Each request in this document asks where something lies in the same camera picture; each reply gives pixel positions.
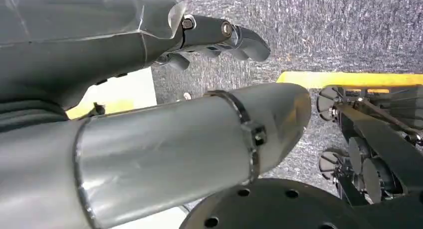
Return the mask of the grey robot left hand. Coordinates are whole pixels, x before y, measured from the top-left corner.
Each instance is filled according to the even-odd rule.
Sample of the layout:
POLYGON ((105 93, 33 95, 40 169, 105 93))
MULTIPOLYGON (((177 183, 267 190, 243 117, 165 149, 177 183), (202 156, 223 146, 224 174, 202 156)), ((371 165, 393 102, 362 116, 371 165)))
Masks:
POLYGON ((0 226, 110 229, 277 166, 310 119, 307 89, 267 83, 69 119, 87 89, 182 51, 264 61, 255 32, 176 0, 0 0, 0 226))

